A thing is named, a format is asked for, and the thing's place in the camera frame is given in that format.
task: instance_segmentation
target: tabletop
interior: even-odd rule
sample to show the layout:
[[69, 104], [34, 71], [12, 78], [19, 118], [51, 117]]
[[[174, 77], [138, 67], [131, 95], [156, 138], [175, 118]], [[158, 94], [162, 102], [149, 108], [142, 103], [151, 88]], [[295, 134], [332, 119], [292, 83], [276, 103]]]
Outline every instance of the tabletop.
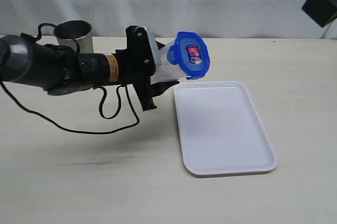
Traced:
[[[172, 39], [160, 38], [168, 43]], [[42, 43], [56, 42], [44, 37]], [[245, 84], [279, 160], [265, 175], [195, 178], [182, 163], [172, 88], [113, 135], [61, 131], [0, 94], [0, 223], [337, 223], [337, 43], [326, 39], [205, 39], [211, 68], [202, 81]], [[97, 53], [126, 38], [95, 37]], [[28, 108], [63, 126], [112, 130], [100, 90], [47, 96], [8, 83]], [[117, 106], [108, 87], [106, 113]]]

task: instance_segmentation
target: white backdrop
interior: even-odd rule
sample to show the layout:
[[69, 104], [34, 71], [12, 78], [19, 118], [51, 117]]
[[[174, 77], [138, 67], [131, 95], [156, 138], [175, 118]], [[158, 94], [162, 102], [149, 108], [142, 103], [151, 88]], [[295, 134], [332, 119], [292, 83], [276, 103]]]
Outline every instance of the white backdrop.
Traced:
[[36, 34], [41, 22], [84, 19], [94, 35], [124, 36], [144, 25], [156, 36], [180, 30], [204, 37], [336, 38], [334, 25], [321, 29], [301, 7], [305, 0], [0, 0], [0, 34]]

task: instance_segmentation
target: plastic tray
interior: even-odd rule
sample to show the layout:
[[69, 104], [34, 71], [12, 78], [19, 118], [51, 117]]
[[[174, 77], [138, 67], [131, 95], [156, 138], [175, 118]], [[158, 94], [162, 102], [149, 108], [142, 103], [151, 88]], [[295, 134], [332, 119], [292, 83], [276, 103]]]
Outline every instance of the plastic tray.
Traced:
[[238, 82], [174, 89], [185, 167], [195, 175], [266, 173], [277, 158], [247, 88]]

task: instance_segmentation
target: blue cap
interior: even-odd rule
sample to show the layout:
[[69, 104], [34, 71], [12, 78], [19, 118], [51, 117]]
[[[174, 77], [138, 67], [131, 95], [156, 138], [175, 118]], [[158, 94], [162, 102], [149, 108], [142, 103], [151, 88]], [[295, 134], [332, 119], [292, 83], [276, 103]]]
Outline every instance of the blue cap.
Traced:
[[202, 78], [210, 68], [207, 46], [197, 33], [178, 32], [168, 51], [167, 60], [172, 65], [178, 64], [188, 75], [186, 79]]

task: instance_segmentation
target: silver mug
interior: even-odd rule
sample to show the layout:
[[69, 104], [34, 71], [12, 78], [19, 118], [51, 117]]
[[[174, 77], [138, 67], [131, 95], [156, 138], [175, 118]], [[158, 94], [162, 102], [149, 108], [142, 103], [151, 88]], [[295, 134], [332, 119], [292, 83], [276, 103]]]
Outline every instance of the silver mug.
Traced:
[[54, 36], [59, 45], [71, 47], [76, 51], [76, 43], [80, 46], [80, 53], [94, 53], [92, 28], [90, 23], [83, 20], [70, 20], [58, 24], [54, 28]]

